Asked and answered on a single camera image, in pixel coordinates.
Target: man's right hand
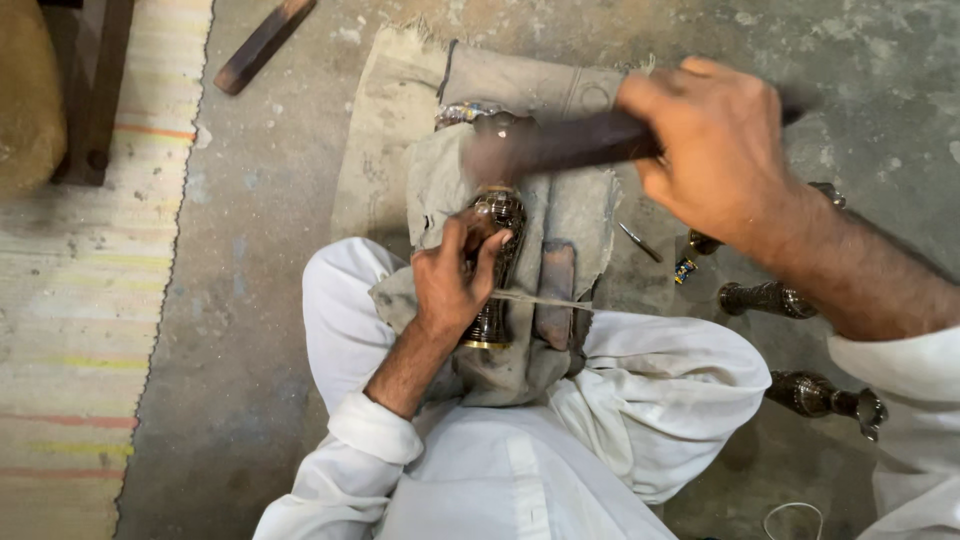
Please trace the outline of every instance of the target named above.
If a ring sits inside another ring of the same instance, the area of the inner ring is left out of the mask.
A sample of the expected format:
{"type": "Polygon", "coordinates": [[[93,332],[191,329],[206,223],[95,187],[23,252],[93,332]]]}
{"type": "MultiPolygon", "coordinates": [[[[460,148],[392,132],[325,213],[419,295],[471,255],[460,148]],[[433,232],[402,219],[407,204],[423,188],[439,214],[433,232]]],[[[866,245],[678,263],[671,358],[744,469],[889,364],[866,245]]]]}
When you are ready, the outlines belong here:
{"type": "Polygon", "coordinates": [[[647,196],[734,247],[776,224],[799,184],[780,147],[780,98],[760,79],[702,58],[632,75],[617,104],[648,121],[663,160],[639,160],[647,196]]]}

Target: striped rug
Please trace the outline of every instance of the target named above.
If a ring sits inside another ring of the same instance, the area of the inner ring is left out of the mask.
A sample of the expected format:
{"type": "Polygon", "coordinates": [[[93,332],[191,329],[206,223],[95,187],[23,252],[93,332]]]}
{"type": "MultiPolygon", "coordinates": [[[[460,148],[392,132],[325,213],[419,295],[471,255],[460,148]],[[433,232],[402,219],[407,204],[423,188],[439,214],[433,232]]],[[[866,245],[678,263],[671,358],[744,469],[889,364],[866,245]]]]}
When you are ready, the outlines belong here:
{"type": "Polygon", "coordinates": [[[212,0],[137,0],[104,187],[0,203],[0,536],[107,539],[170,279],[212,0]]]}

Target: gold rim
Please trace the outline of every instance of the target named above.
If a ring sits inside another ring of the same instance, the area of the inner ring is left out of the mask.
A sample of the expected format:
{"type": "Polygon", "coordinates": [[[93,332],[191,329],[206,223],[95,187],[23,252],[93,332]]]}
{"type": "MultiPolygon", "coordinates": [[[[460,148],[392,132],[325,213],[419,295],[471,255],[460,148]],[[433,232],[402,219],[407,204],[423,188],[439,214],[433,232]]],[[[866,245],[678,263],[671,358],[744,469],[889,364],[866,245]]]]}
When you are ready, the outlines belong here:
{"type": "Polygon", "coordinates": [[[481,191],[510,191],[511,193],[514,192],[514,189],[512,187],[507,187],[506,185],[481,185],[480,190],[481,191]]]}
{"type": "Polygon", "coordinates": [[[686,243],[690,245],[690,249],[693,250],[693,253],[703,256],[710,255],[709,253],[704,253],[697,249],[697,244],[693,241],[693,229],[690,229],[686,232],[686,243]]]}
{"type": "Polygon", "coordinates": [[[510,349],[510,343],[488,343],[486,341],[473,341],[472,339],[463,339],[460,344],[474,349],[510,349]]]}

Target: black vase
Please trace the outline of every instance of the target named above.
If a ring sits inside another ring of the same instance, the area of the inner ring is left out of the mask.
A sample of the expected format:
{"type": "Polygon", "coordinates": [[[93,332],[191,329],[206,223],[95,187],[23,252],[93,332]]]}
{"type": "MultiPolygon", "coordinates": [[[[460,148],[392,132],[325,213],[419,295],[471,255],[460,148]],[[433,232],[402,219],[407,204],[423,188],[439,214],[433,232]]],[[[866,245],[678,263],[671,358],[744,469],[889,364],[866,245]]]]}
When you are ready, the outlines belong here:
{"type": "MultiPolygon", "coordinates": [[[[520,252],[520,241],[527,222],[527,213],[516,192],[502,185],[487,185],[481,188],[468,208],[486,204],[490,207],[493,223],[498,229],[510,229],[514,236],[500,248],[493,265],[493,287],[506,288],[520,252]]],[[[460,344],[478,349],[507,349],[510,336],[504,309],[504,300],[491,298],[477,314],[477,318],[460,338],[460,344]]]]}

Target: concrete floor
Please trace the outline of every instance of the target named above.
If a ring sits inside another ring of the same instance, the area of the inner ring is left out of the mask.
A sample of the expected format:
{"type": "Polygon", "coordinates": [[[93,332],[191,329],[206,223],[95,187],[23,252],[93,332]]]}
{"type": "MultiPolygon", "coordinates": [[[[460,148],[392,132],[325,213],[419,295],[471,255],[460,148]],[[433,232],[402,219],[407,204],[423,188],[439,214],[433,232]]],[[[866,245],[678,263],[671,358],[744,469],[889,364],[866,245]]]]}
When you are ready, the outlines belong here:
{"type": "MultiPolygon", "coordinates": [[[[852,208],[956,272],[960,201],[960,4],[946,0],[321,1],[236,98],[216,70],[272,2],[215,5],[174,277],[120,498],[117,537],[249,537],[324,434],[306,363],[300,272],[325,245],[350,102],[382,21],[422,14],[438,37],[506,54],[613,66],[704,54],[816,84],[826,104],[787,134],[803,180],[834,182],[852,208]]],[[[822,320],[713,307],[727,280],[766,279],[729,249],[701,260],[673,314],[718,320],[772,368],[810,368],[858,388],[826,356],[822,320]]],[[[629,285],[629,274],[620,272],[629,285]]],[[[773,506],[814,503],[827,538],[874,518],[873,448],[842,418],[766,404],[666,505],[681,538],[759,537],[773,506]]]]}

